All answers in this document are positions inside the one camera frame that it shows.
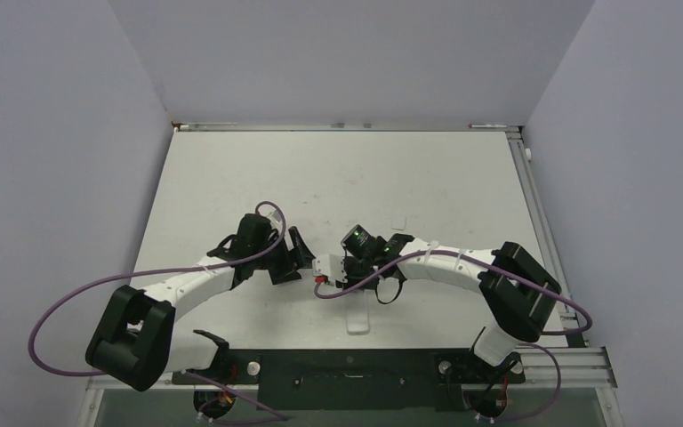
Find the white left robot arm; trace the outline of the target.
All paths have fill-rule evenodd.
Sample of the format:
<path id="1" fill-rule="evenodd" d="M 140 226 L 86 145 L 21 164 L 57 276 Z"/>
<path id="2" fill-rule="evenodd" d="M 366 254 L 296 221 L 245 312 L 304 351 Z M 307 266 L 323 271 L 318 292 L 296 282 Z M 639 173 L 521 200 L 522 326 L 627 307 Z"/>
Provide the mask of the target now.
<path id="1" fill-rule="evenodd" d="M 137 391 L 163 374 L 195 369 L 209 383 L 229 371 L 227 342 L 202 329 L 178 331 L 176 323 L 196 307 L 265 270 L 272 284 L 301 279 L 314 254 L 294 226 L 274 216 L 247 213 L 237 231 L 208 251 L 192 271 L 136 289 L 120 286 L 101 315 L 85 360 Z"/>

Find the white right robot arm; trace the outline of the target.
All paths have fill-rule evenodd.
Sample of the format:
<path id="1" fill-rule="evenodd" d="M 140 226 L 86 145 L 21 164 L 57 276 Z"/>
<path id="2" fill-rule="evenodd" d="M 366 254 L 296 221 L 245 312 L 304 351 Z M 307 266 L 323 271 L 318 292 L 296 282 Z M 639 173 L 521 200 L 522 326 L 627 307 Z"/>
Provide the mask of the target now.
<path id="1" fill-rule="evenodd" d="M 390 239 L 375 237 L 356 225 L 341 247 L 343 289 L 359 282 L 376 289 L 381 279 L 393 278 L 399 285 L 429 280 L 483 296 L 494 318 L 466 358 L 469 373 L 480 381 L 497 375 L 519 344 L 540 339 L 561 294 L 558 281 L 514 242 L 495 249 L 461 249 L 400 233 Z"/>

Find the white air conditioner remote control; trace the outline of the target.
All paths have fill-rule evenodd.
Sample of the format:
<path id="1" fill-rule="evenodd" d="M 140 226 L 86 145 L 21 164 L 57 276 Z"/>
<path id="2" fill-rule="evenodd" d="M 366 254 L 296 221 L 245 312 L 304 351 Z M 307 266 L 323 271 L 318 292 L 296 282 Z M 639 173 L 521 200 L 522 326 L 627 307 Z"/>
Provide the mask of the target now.
<path id="1" fill-rule="evenodd" d="M 355 291 L 345 296 L 346 331 L 348 335 L 370 332 L 369 308 L 366 291 Z"/>

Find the white battery compartment cover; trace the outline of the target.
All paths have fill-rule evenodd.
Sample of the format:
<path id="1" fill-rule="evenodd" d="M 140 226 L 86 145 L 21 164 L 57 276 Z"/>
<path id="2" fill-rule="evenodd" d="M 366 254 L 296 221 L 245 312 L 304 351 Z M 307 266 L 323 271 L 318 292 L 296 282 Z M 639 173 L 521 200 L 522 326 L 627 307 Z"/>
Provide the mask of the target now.
<path id="1" fill-rule="evenodd" d="M 390 227 L 393 230 L 404 231 L 406 229 L 407 218 L 405 215 L 394 215 L 391 218 Z"/>

